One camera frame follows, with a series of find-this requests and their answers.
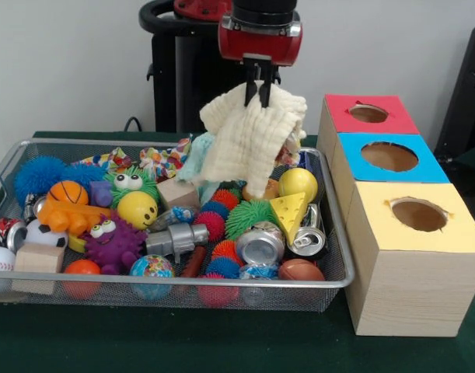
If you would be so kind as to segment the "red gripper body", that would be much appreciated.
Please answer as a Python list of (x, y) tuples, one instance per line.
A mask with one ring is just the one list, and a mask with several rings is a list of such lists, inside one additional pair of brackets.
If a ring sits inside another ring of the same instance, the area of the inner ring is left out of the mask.
[(287, 26), (257, 27), (241, 23), (224, 14), (218, 25), (218, 46), (224, 59), (245, 58), (270, 61), (274, 65), (293, 65), (302, 43), (302, 23)]

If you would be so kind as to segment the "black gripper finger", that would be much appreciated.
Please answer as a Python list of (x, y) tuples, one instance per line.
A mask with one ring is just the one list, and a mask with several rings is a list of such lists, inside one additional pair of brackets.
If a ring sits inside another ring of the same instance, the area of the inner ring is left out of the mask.
[(260, 103), (263, 108), (269, 106), (271, 84), (274, 77), (274, 69), (272, 64), (262, 64), (260, 66), (260, 77), (263, 83), (259, 88)]
[(245, 63), (246, 67), (246, 89), (244, 106), (248, 106), (253, 96), (257, 93), (257, 85), (255, 83), (256, 67), (254, 63)]

